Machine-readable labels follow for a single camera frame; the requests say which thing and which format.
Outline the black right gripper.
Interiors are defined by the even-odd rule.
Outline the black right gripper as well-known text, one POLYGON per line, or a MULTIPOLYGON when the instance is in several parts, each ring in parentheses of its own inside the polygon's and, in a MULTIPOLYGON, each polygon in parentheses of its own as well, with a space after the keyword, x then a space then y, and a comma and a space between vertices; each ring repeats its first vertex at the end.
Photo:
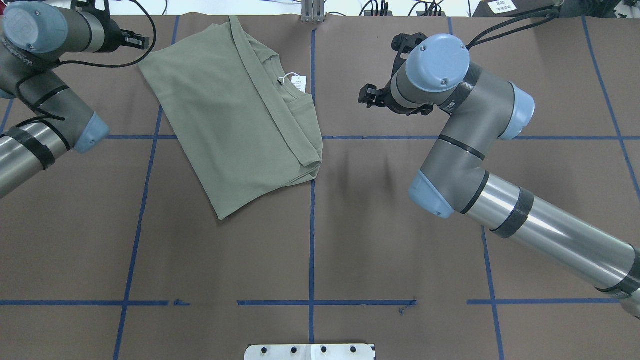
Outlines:
POLYGON ((403 116, 429 116, 434 111, 434 103, 416 104, 404 99, 391 85, 378 89, 373 84, 365 84, 359 91, 358 103, 368 108, 387 108, 403 116))

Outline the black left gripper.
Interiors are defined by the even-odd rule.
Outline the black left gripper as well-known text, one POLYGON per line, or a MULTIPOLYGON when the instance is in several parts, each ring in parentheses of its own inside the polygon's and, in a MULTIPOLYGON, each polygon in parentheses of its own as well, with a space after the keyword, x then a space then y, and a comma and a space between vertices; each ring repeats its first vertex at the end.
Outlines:
POLYGON ((111 18, 102 20, 104 41, 103 53, 112 53, 119 47, 130 47, 138 50, 148 50, 151 45, 149 37, 137 34, 132 30, 124 30, 111 18))

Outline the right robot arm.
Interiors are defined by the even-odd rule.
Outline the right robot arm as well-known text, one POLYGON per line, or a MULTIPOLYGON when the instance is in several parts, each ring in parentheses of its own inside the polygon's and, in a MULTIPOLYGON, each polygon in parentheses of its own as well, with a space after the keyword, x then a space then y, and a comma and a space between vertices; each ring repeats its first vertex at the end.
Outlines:
POLYGON ((513 165, 508 178, 486 169, 500 141, 521 136, 535 112, 534 98, 470 59, 471 45, 452 34, 398 34, 384 88, 366 84, 358 102, 405 116, 448 114, 441 134, 417 172, 409 196, 443 219, 466 215, 490 233, 555 262, 639 317, 639 248, 540 198, 558 192, 553 168, 513 165))

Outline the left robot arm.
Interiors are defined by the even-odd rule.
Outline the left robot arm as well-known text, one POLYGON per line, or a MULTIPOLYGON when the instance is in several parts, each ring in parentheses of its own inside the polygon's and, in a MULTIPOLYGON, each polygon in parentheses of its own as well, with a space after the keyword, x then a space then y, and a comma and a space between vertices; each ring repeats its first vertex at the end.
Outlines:
POLYGON ((58 158, 74 150, 89 152, 110 128, 54 72, 71 65, 68 53, 112 53, 121 47, 150 55, 152 36, 119 27, 94 0, 73 0, 69 7, 43 1, 12 0, 1 21, 1 97, 19 100, 34 116, 1 132, 0 194, 4 198, 58 158))

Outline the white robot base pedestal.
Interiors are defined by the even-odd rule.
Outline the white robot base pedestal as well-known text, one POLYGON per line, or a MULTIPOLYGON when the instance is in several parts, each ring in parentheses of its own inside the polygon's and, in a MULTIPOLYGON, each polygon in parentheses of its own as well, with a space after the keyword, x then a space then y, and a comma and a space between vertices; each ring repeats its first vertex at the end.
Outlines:
POLYGON ((375 360, 374 344, 254 344, 247 347, 245 360, 375 360))

